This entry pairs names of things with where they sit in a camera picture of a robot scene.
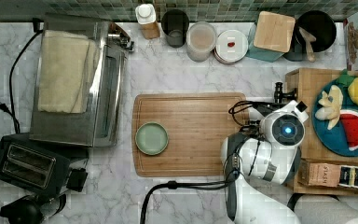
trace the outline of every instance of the marble countertop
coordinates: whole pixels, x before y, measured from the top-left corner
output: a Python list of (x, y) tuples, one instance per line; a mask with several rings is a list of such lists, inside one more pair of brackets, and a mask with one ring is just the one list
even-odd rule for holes
[[(131, 153), (131, 113), (135, 97), (141, 93), (243, 92), (248, 98), (272, 99), (275, 82), (299, 67), (343, 69), (345, 49), (342, 24), (337, 24), (337, 39), (317, 61), (289, 62), (280, 58), (267, 63), (244, 58), (226, 65), (213, 55), (195, 63), (186, 55), (186, 47), (173, 49), (162, 38), (146, 40), (137, 23), (120, 23), (135, 41), (123, 83), (123, 101), (115, 147), (90, 151), (89, 176), (83, 192), (69, 192), (68, 203), (48, 223), (139, 223), (146, 193), (168, 180), (206, 181), (220, 177), (143, 178), (136, 174)], [(212, 23), (218, 34), (236, 29), (248, 34), (251, 23)], [(0, 102), (9, 103), (8, 74), (19, 51), (33, 35), (32, 24), (0, 23)], [(40, 36), (20, 59), (14, 73), (16, 111), (23, 132), (29, 131), (34, 98), (34, 82), (40, 49)], [(0, 111), (0, 138), (14, 133), (11, 118)], [(259, 180), (251, 184), (263, 193), (287, 202), (290, 190)], [(0, 181), (0, 208), (27, 194), (23, 189)], [(191, 189), (154, 193), (148, 206), (146, 223), (230, 223), (226, 214), (224, 191)], [(0, 217), (0, 223), (8, 223)]]

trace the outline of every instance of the black mug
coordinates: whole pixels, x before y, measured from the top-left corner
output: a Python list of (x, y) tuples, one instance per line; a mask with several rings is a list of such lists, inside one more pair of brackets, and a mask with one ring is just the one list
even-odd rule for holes
[(181, 10), (174, 9), (164, 14), (161, 27), (171, 47), (180, 48), (185, 44), (188, 25), (188, 16)]
[(296, 21), (289, 52), (283, 54), (283, 57), (289, 61), (307, 60), (306, 43), (299, 32), (299, 27), (316, 37), (316, 41), (310, 43), (313, 52), (327, 50), (336, 40), (337, 27), (329, 15), (317, 10), (306, 12)]

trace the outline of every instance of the white container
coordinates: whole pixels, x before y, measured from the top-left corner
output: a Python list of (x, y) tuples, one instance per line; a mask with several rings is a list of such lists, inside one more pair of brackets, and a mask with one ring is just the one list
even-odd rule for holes
[(248, 51), (248, 38), (237, 30), (227, 30), (217, 37), (214, 56), (220, 63), (235, 63)]
[(187, 56), (197, 63), (207, 60), (216, 46), (216, 40), (216, 31), (211, 24), (197, 22), (186, 35)]
[(141, 25), (142, 34), (146, 39), (159, 37), (156, 11), (151, 4), (142, 4), (135, 9), (136, 20)]

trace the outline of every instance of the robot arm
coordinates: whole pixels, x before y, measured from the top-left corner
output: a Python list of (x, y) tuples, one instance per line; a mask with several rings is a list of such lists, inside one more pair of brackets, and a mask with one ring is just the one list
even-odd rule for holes
[(226, 194), (227, 214), (236, 224), (300, 224), (292, 210), (254, 189), (245, 176), (278, 184), (291, 178), (301, 158), (298, 146), (304, 138), (302, 123), (307, 118), (303, 104), (292, 101), (260, 121), (263, 139), (235, 133), (224, 141), (221, 159), (227, 164), (225, 169), (234, 167), (241, 171), (238, 179), (227, 187)]
[(237, 205), (234, 223), (300, 224), (292, 210), (254, 189), (243, 176), (240, 176), (234, 184), (237, 201), (227, 202)]
[[(235, 148), (234, 146), (242, 142), (244, 138), (246, 136), (243, 134), (236, 133), (225, 140), (222, 146), (222, 162), (226, 161), (232, 153), (232, 148)], [(249, 160), (252, 160), (247, 158), (251, 158), (249, 155), (252, 152), (244, 155), (246, 153), (244, 149), (253, 148), (254, 143), (254, 139), (248, 139), (243, 144), (240, 152), (242, 175), (227, 187), (226, 206), (229, 218), (236, 224), (300, 224), (296, 214), (287, 206), (257, 191), (246, 181), (244, 176), (249, 174)], [(266, 146), (262, 147), (264, 149), (259, 149), (259, 157), (256, 159), (254, 170), (251, 173), (252, 176), (259, 178), (264, 177), (262, 174), (266, 172), (265, 167), (268, 166), (260, 166), (258, 162), (268, 158), (267, 155), (271, 151), (271, 147), (269, 149), (266, 149)]]

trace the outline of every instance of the tile backsplash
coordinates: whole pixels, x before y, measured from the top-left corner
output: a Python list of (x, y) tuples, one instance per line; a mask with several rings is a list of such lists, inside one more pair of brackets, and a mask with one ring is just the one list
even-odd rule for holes
[(19, 0), (0, 1), (0, 21), (29, 21), (44, 12), (136, 21), (135, 8), (142, 3), (154, 5), (158, 21), (174, 8), (191, 21), (255, 21), (262, 10), (290, 16), (321, 10), (341, 21), (358, 11), (358, 0)]

